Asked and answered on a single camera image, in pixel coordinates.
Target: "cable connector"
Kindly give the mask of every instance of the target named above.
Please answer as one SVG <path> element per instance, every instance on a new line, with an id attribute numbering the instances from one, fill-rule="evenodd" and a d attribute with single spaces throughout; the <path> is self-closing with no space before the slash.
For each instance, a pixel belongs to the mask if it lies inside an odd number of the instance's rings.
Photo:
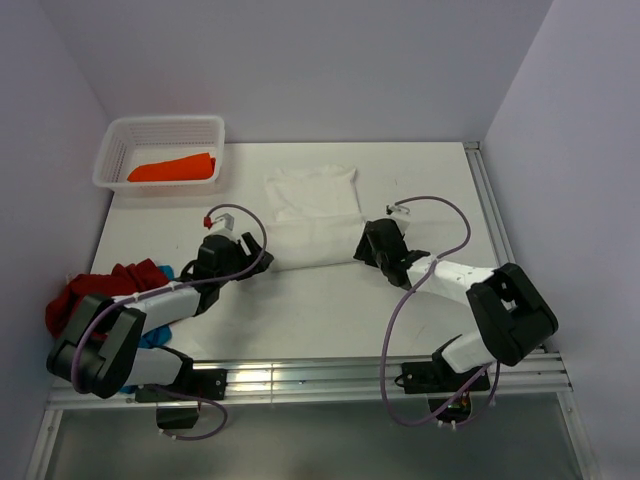
<path id="1" fill-rule="evenodd" d="M 411 214 L 411 210 L 409 210 L 409 208 L 404 207 L 402 205 L 387 205 L 386 211 L 387 211 L 387 215 L 391 215 L 392 213 L 400 213 L 402 215 Z"/>

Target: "glass panel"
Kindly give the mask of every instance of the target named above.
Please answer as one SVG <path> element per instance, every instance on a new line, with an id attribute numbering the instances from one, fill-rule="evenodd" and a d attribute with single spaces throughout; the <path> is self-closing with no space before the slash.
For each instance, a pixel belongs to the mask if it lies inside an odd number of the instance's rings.
<path id="1" fill-rule="evenodd" d="M 420 415 L 424 399 L 400 402 Z M 217 421 L 213 410 L 198 425 Z M 47 478 L 575 479 L 557 397 L 499 397 L 457 432 L 400 427 L 379 402 L 232 407 L 212 439 L 159 436 L 152 409 L 64 414 Z"/>

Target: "orange cloth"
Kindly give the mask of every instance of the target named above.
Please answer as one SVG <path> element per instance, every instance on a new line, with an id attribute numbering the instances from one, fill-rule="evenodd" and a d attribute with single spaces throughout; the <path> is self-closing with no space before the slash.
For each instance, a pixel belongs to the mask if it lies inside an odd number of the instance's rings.
<path id="1" fill-rule="evenodd" d="M 198 153 L 168 162 L 140 165 L 127 177 L 130 182 L 171 182 L 174 180 L 205 180 L 211 178 L 216 159 L 208 153 Z"/>

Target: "metal frame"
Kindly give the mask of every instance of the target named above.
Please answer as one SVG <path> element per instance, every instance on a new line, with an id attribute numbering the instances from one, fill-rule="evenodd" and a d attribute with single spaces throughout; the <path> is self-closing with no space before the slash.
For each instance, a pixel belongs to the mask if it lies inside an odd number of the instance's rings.
<path id="1" fill-rule="evenodd" d="M 491 243 L 499 263 L 514 261 L 513 252 L 500 217 L 497 203 L 485 170 L 479 142 L 464 143 L 469 168 L 480 199 Z M 400 373 L 405 361 L 428 360 L 429 357 L 389 359 L 387 382 Z M 304 402 L 344 402 L 379 400 L 379 359 L 352 358 L 332 360 L 283 360 L 268 362 L 198 362 L 196 368 L 225 368 L 228 386 L 224 404 L 283 404 Z M 567 431 L 581 473 L 587 479 L 601 478 L 595 457 L 579 419 L 572 387 L 562 358 L 549 345 L 540 347 L 515 367 L 504 367 L 500 375 L 498 395 L 557 393 Z M 486 392 L 474 393 L 486 395 Z M 400 389 L 390 388 L 390 398 L 406 399 Z M 445 398 L 448 395 L 431 395 Z M 193 406 L 195 402 L 135 403 L 132 395 L 118 394 L 103 400 L 93 395 L 80 395 L 62 380 L 51 389 L 40 433 L 33 451 L 27 479 L 39 480 L 46 475 L 64 410 L 155 408 Z"/>
<path id="2" fill-rule="evenodd" d="M 33 447 L 29 468 L 25 475 L 26 480 L 44 480 L 49 467 L 49 460 L 56 444 L 60 421 L 62 420 L 62 410 L 45 410 L 40 432 Z"/>
<path id="3" fill-rule="evenodd" d="M 430 357 L 392 358 L 387 364 L 389 397 L 406 399 L 403 390 L 393 385 L 400 374 L 400 364 L 424 361 Z M 379 359 L 353 358 L 281 362 L 198 362 L 197 369 L 225 368 L 227 374 L 226 405 L 319 403 L 379 400 Z M 493 381 L 493 369 L 489 371 Z M 503 367 L 497 393 L 570 392 L 571 384 L 558 353 L 540 348 L 515 367 Z M 477 392 L 474 395 L 486 395 Z M 447 398 L 449 394 L 431 394 L 431 398 Z M 47 408 L 55 410 L 155 408 L 188 406 L 195 402 L 135 403 L 133 395 L 118 394 L 103 400 L 94 395 L 80 395 L 68 382 L 54 383 Z"/>
<path id="4" fill-rule="evenodd" d="M 467 142 L 464 144 L 464 150 L 469 161 L 471 175 L 480 197 L 480 204 L 484 218 L 489 228 L 489 236 L 494 248 L 496 258 L 500 263 L 513 262 L 515 257 L 507 238 L 507 232 L 504 223 L 500 217 L 498 204 L 496 203 L 487 171 L 482 160 L 482 146 L 480 142 Z M 547 341 L 545 347 L 550 351 L 556 351 L 552 341 Z M 580 414 L 576 406 L 573 395 L 573 388 L 567 392 L 557 392 L 558 403 L 567 426 L 567 433 L 573 446 L 573 451 L 580 467 L 582 478 L 587 480 L 600 480 L 602 473 L 596 461 L 595 454 L 589 442 L 587 431 L 580 419 Z"/>

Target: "white table surface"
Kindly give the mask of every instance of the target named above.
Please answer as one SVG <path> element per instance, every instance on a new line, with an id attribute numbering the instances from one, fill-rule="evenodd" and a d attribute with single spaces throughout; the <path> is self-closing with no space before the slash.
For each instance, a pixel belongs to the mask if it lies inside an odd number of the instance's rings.
<path id="1" fill-rule="evenodd" d="M 384 216 L 385 205 L 414 195 L 440 195 L 469 217 L 469 245 L 452 260 L 496 266 L 487 227 L 460 143 L 235 144 L 210 197 L 125 198 L 115 196 L 93 263 L 109 273 L 116 263 L 151 258 L 176 273 L 195 258 L 207 230 L 208 206 L 244 205 L 269 222 L 263 178 L 277 167 L 325 163 L 354 165 L 356 189 L 366 218 Z M 410 249 L 440 252 L 460 242 L 464 226 L 448 207 L 414 203 Z M 238 214 L 235 231 L 249 230 Z M 280 273 L 267 272 L 227 284 L 208 312 L 176 322 L 169 346 L 200 360 L 276 360 L 380 355 L 382 338 L 404 291 L 374 268 L 352 263 Z M 453 336 L 471 330 L 468 308 L 419 293 L 407 302 L 394 330 L 392 355 L 428 355 Z"/>

